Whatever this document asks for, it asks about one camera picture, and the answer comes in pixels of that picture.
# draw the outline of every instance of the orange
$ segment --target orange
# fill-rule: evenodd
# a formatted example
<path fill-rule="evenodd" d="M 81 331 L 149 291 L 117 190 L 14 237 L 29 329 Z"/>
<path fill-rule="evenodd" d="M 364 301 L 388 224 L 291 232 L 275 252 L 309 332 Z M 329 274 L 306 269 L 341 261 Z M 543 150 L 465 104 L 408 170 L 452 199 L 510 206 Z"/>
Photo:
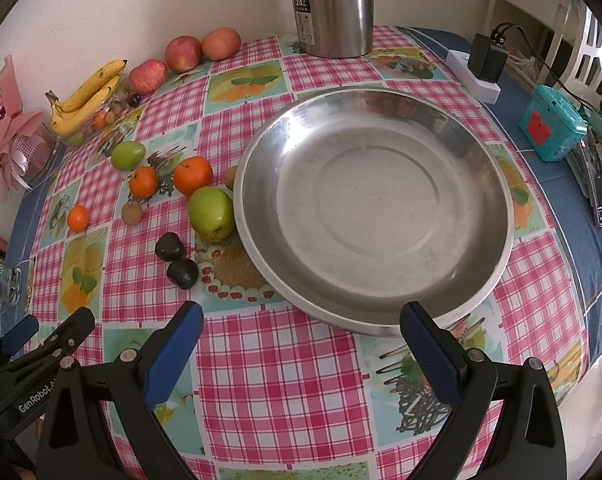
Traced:
<path fill-rule="evenodd" d="M 174 187 L 185 196 L 212 184 L 212 167 L 202 156 L 191 156 L 180 161 L 174 170 Z"/>
<path fill-rule="evenodd" d="M 75 205 L 67 215 L 67 226 L 70 231 L 80 233 L 90 221 L 90 212 L 84 205 Z"/>
<path fill-rule="evenodd" d="M 159 189 L 159 178 L 153 168 L 144 166 L 132 174 L 130 193 L 134 198 L 146 200 L 155 194 L 157 189 Z"/>
<path fill-rule="evenodd" d="M 100 110 L 94 114 L 94 121 L 92 121 L 92 123 L 94 124 L 94 127 L 98 130 L 101 130 L 102 128 L 106 127 L 105 114 L 105 110 Z"/>

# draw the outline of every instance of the table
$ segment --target table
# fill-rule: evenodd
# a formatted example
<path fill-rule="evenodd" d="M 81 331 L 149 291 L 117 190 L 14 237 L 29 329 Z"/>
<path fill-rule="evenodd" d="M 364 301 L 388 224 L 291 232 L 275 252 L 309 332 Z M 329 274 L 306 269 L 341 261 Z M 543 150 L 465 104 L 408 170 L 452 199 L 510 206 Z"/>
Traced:
<path fill-rule="evenodd" d="M 439 38 L 450 46 L 465 41 Z M 30 243 L 35 257 L 25 277 L 32 290 L 28 309 L 42 326 L 28 346 L 49 335 L 68 310 L 86 304 L 97 324 L 75 356 L 84 365 L 109 361 L 141 346 L 184 300 L 195 300 L 206 313 L 204 334 L 170 400 L 155 412 L 199 478 L 404 479 L 433 441 L 447 407 L 436 401 L 402 340 L 353 335 L 292 307 L 256 272 L 236 235 L 219 245 L 195 236 L 187 199 L 169 178 L 179 156 L 197 153 L 210 161 L 220 185 L 256 130 L 286 105 L 317 89 L 366 84 L 434 101 L 485 142 L 504 170 L 514 197 L 512 256 L 491 295 L 451 330 L 467 348 L 481 348 L 493 360 L 520 364 L 539 357 L 560 402 L 591 355 L 578 279 L 584 261 L 573 261 L 566 230 L 533 172 L 536 162 L 524 156 L 523 134 L 512 128 L 527 102 L 512 80 L 502 78 L 497 105 L 483 107 L 441 62 L 444 52 L 437 50 L 443 45 L 430 41 L 429 49 L 424 41 L 430 40 L 421 33 L 376 27 L 374 50 L 348 60 L 301 55 L 292 34 L 247 43 L 231 59 L 171 75 L 113 125 L 105 144 L 94 139 L 66 153 L 47 189 L 24 199 L 17 225 L 31 211 L 37 214 L 8 248 L 9 264 L 27 257 Z M 239 78 L 269 82 L 256 92 L 237 84 Z M 119 218 L 128 199 L 127 174 L 104 156 L 123 139 L 146 144 L 161 169 L 160 193 L 143 206 L 136 227 Z M 58 212 L 74 203 L 91 211 L 84 234 L 68 235 L 60 221 Z M 166 279 L 166 264 L 154 255 L 155 241 L 166 231 L 179 234 L 199 265 L 201 278 L 189 292 Z M 601 234 L 593 236 L 599 240 Z M 75 267 L 95 278 L 87 294 L 75 294 Z M 2 330 L 20 316 L 12 311 L 2 317 Z M 490 409 L 464 471 L 478 468 L 498 410 Z M 138 476 L 111 406 L 108 418 L 126 468 Z"/>

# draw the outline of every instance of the stainless steel plate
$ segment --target stainless steel plate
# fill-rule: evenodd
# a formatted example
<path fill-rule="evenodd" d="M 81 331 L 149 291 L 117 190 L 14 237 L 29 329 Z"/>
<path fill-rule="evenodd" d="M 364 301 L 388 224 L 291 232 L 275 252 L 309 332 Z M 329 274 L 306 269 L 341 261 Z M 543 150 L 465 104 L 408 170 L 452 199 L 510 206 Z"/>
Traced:
<path fill-rule="evenodd" d="M 333 89 L 252 139 L 239 235 L 288 301 L 353 332 L 399 335 L 418 300 L 440 326 L 483 301 L 510 256 L 504 176 L 456 118 L 402 92 Z"/>

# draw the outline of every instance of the green fruit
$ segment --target green fruit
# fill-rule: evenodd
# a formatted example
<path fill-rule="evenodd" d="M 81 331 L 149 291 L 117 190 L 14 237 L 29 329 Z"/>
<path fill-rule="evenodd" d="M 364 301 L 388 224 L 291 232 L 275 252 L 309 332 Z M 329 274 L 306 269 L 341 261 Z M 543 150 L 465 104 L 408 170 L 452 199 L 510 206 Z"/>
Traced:
<path fill-rule="evenodd" d="M 145 146 L 140 142 L 126 140 L 121 142 L 110 156 L 112 166 L 121 171 L 132 171 L 141 164 L 145 156 Z"/>
<path fill-rule="evenodd" d="M 188 216 L 194 231 L 211 242 L 221 242 L 235 230 L 232 199 L 218 187 L 204 186 L 192 193 Z"/>
<path fill-rule="evenodd" d="M 78 148 L 79 146 L 81 146 L 83 144 L 84 139 L 85 139 L 85 136 L 83 135 L 83 132 L 79 132 L 77 134 L 74 134 L 69 139 L 67 139 L 65 141 L 65 145 L 68 148 Z"/>

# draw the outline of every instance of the blue gripper pad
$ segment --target blue gripper pad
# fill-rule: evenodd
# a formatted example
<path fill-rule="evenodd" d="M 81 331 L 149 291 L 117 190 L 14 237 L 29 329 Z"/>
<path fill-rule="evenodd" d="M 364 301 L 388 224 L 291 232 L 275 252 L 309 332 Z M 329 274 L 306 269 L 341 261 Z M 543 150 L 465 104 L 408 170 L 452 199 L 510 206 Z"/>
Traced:
<path fill-rule="evenodd" d="M 2 338 L 1 352 L 5 357 L 15 355 L 38 332 L 38 319 L 29 314 Z"/>
<path fill-rule="evenodd" d="M 201 306 L 187 301 L 181 308 L 187 309 L 187 313 L 147 371 L 143 402 L 149 410 L 168 400 L 203 332 Z"/>
<path fill-rule="evenodd" d="M 454 409 L 461 401 L 460 376 L 454 362 L 441 346 L 443 331 L 415 301 L 403 306 L 399 327 L 437 400 Z"/>

